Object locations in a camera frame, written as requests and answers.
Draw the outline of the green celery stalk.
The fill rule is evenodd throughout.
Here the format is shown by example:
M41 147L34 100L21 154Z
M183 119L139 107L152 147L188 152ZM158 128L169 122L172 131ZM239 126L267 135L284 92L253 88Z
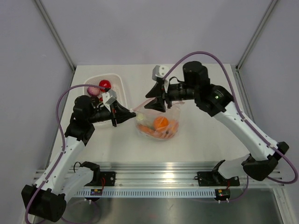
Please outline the green celery stalk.
M142 122L146 119L146 116L143 113L137 113L136 114L136 121L137 122Z

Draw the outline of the white perforated plastic basket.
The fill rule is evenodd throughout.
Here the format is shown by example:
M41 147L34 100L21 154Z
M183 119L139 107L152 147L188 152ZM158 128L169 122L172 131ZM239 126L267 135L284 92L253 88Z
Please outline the white perforated plastic basket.
M127 107L128 104L127 104L126 94L124 91L122 79L119 75L117 75L115 73L95 75L95 76L87 79L84 82L84 84L99 85L100 81L102 81L102 80L107 80L110 82L110 84L112 86L112 90L115 91L115 93L116 93L117 101L122 106ZM87 87L84 87L83 93L84 93L84 95L88 95ZM98 123L95 123L94 126L95 126L95 128L112 126L112 122L111 121L98 122Z

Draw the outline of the clear pink-dotted zip bag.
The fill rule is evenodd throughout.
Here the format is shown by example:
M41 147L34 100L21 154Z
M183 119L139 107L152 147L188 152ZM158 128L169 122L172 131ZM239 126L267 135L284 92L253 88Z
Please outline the clear pink-dotted zip bag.
M139 134L157 140L168 140L173 138L179 129L179 119L182 101L176 101L166 112L146 109L144 106L151 99L144 101L133 109L136 113L135 126Z

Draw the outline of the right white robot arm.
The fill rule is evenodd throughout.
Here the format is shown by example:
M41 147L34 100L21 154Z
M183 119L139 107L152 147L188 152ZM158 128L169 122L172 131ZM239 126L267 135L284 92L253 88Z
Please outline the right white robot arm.
M167 68L155 66L152 71L154 87L146 97L152 100L146 109L166 112L174 101L194 100L196 106L226 126L249 150L249 154L230 161L221 160L207 173L211 186L223 185L236 176L247 175L262 181L278 165L289 146L266 136L256 124L243 114L236 100L224 87L210 83L208 70L198 61L183 65L184 80L170 84L164 77Z

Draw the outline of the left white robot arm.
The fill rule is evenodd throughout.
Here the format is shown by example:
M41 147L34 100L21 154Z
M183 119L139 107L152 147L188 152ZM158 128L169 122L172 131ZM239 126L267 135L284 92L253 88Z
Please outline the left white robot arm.
M67 203L81 188L100 182L100 166L92 162L84 162L70 178L65 176L93 135L94 123L110 120L113 126L117 126L136 116L133 110L123 107L108 93L104 94L103 103L103 106L94 107L87 95L75 99L70 123L62 133L60 152L40 178L33 185L25 185L21 191L26 216L57 222Z

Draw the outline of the purple sweet potato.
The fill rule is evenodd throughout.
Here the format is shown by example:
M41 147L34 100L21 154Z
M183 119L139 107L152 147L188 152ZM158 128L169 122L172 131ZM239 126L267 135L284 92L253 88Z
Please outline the purple sweet potato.
M179 123L175 120L171 120L166 130L163 131L161 129L154 130L140 124L137 125L137 129L141 131L141 133L162 140L171 139L172 137L174 137L174 135L178 132L178 128L179 128Z

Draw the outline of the orange persimmon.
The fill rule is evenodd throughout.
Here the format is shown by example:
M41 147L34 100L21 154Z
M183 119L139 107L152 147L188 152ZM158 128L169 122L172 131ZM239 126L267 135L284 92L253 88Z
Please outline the orange persimmon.
M169 125L169 120L164 116L156 117L153 121L153 127L156 131L166 131Z

